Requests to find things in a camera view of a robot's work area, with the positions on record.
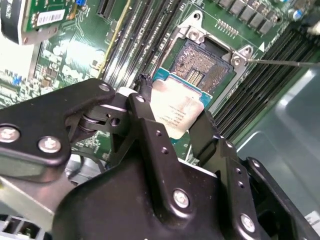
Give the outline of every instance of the capacitor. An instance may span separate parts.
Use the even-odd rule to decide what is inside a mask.
[[[12,84],[19,85],[22,81],[22,76],[17,76],[16,74],[13,76]]]
[[[300,9],[291,8],[288,11],[289,18],[294,22],[299,21],[303,17],[303,15],[304,14]]]

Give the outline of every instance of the mounting screw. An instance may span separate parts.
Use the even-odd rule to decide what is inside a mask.
[[[191,31],[188,36],[192,41],[196,41],[199,38],[199,33],[196,31]]]
[[[175,203],[182,209],[185,209],[189,206],[188,196],[181,190],[175,190],[173,192],[173,199]]]
[[[241,223],[250,233],[254,233],[256,230],[254,222],[245,214],[241,214],[240,216]]]
[[[0,127],[0,142],[12,143],[20,137],[20,132],[12,126]]]
[[[139,102],[144,103],[146,100],[142,96],[136,96],[135,97]]]
[[[255,165],[257,168],[260,167],[260,164],[256,160],[252,160],[252,162],[253,162],[253,165]]]
[[[229,142],[229,141],[225,141],[226,142],[226,145],[229,147],[229,148],[233,148],[232,144]]]
[[[61,143],[54,136],[46,136],[39,141],[38,147],[42,152],[54,154],[61,149]]]
[[[110,88],[108,87],[108,85],[102,83],[99,85],[99,88],[105,92],[109,92],[110,91]]]
[[[240,57],[239,56],[234,56],[233,57],[233,64],[235,66],[239,66],[239,64],[240,64]]]

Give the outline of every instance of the metal shaft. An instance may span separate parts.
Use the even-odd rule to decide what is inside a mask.
[[[248,63],[255,64],[272,64],[272,65],[285,65],[302,68],[320,68],[320,62],[298,62],[298,61],[280,61],[280,60],[262,60],[262,59],[248,59]]]

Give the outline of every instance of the white label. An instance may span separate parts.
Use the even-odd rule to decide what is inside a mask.
[[[313,211],[305,216],[305,219],[309,222],[311,227],[316,231],[320,236],[320,215],[317,211]]]
[[[56,10],[56,11],[41,12],[38,16],[36,25],[41,26],[41,25],[51,24],[54,22],[61,21],[62,19],[64,19],[65,11],[66,11],[65,9],[62,9],[62,10]]]

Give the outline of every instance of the robotic arm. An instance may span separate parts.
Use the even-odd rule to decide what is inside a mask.
[[[179,161],[150,108],[150,79],[139,84],[124,96],[89,79],[2,109],[0,197],[36,198],[26,217],[52,225],[53,240],[320,239],[258,160],[237,157],[208,111],[189,129],[199,166]],[[96,131],[111,134],[113,168],[73,187],[62,174],[71,144]]]

